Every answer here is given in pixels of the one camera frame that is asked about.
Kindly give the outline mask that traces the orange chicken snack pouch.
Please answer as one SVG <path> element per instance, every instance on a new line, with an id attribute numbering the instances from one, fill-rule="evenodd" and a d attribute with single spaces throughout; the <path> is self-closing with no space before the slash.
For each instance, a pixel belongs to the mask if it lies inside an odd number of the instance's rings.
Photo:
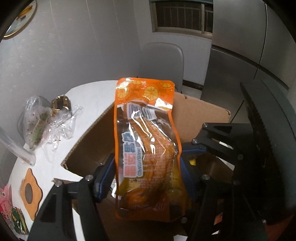
<path id="1" fill-rule="evenodd" d="M 115 89 L 116 213 L 126 220 L 174 221 L 185 213 L 182 146 L 170 80 L 121 78 Z"/>

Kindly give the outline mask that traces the crumpled clear plastic wrap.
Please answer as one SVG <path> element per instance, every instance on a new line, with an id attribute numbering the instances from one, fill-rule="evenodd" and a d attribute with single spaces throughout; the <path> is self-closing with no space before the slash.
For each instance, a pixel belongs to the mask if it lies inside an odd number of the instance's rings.
<path id="1" fill-rule="evenodd" d="M 80 105 L 74 106 L 73 109 L 62 108 L 57 114 L 51 117 L 50 123 L 45 128 L 41 145 L 49 145 L 55 152 L 63 139 L 74 137 L 76 120 L 82 115 L 84 108 Z"/>

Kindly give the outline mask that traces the orange toast-shaped coaster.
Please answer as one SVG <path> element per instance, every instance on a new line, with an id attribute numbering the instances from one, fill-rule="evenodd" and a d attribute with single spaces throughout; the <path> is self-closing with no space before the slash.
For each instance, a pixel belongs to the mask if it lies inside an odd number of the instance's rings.
<path id="1" fill-rule="evenodd" d="M 26 175 L 22 180 L 20 195 L 30 219 L 34 221 L 43 198 L 43 191 L 38 185 L 31 168 L 27 169 Z"/>

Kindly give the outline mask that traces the gold foil wrapper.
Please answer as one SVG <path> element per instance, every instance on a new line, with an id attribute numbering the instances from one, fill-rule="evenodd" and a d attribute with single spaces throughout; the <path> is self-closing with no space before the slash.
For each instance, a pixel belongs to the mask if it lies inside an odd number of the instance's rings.
<path id="1" fill-rule="evenodd" d="M 58 114 L 61 110 L 67 110 L 71 111 L 71 101 L 66 95 L 60 95 L 57 96 L 55 99 L 51 102 L 51 110 L 52 110 L 52 116 L 55 116 Z"/>

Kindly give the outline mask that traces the clear dotted cellophane bag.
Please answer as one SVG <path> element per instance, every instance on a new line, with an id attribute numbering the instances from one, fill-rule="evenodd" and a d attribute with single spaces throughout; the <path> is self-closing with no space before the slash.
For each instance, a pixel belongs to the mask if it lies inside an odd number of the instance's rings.
<path id="1" fill-rule="evenodd" d="M 24 140 L 31 150 L 40 143 L 51 115 L 51 104 L 44 97 L 32 96 L 27 100 L 23 112 L 22 130 Z"/>

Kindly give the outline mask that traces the grey chair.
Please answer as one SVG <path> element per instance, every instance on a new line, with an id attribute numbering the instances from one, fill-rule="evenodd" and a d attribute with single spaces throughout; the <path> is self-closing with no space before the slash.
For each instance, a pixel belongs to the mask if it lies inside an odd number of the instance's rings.
<path id="1" fill-rule="evenodd" d="M 182 49 L 171 43 L 149 43 L 142 49 L 140 78 L 170 80 L 175 90 L 182 92 L 184 78 L 184 54 Z"/>

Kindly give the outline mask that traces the green candy bag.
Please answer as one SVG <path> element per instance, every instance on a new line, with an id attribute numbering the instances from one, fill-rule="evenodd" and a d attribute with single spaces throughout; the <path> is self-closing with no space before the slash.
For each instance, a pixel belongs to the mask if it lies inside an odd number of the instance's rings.
<path id="1" fill-rule="evenodd" d="M 29 230 L 25 221 L 25 218 L 23 216 L 22 211 L 17 207 L 11 208 L 11 221 L 13 224 L 14 231 L 19 235 L 28 235 Z"/>

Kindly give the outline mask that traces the clear plastic film roll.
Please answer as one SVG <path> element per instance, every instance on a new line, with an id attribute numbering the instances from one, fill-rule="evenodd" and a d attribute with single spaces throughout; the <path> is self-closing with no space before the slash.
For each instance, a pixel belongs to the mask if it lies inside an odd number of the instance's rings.
<path id="1" fill-rule="evenodd" d="M 36 164 L 35 155 L 10 138 L 3 128 L 1 128 L 1 143 L 16 157 L 21 158 L 29 165 L 34 166 Z"/>

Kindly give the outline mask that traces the pink snack bag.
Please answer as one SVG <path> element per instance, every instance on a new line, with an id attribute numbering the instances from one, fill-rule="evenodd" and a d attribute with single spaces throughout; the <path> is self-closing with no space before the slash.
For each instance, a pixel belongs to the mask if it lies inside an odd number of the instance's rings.
<path id="1" fill-rule="evenodd" d="M 0 196 L 1 215 L 5 221 L 10 220 L 12 206 L 11 186 L 8 184 L 4 187 L 4 189 L 1 189 Z"/>

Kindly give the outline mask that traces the stainless steel refrigerator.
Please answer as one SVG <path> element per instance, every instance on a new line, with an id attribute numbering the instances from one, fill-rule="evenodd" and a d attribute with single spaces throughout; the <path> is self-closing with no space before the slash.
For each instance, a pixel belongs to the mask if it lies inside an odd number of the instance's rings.
<path id="1" fill-rule="evenodd" d="M 266 80 L 295 90 L 295 40 L 266 1 L 214 1 L 213 34 L 201 99 L 247 123 L 240 84 Z"/>

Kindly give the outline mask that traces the window with blind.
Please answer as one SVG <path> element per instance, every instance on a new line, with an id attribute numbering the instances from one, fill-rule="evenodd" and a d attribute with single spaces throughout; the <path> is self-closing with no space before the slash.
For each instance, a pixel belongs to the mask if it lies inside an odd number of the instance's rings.
<path id="1" fill-rule="evenodd" d="M 212 38 L 213 1 L 150 1 L 152 31 Z"/>

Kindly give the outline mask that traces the round wall plate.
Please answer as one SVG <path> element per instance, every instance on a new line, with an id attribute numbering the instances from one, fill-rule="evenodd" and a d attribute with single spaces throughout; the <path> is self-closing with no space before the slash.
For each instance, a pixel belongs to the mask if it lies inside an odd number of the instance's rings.
<path id="1" fill-rule="evenodd" d="M 32 21 L 38 8 L 37 1 L 30 1 L 26 7 L 18 13 L 14 21 L 10 24 L 3 38 L 11 39 L 21 33 Z"/>

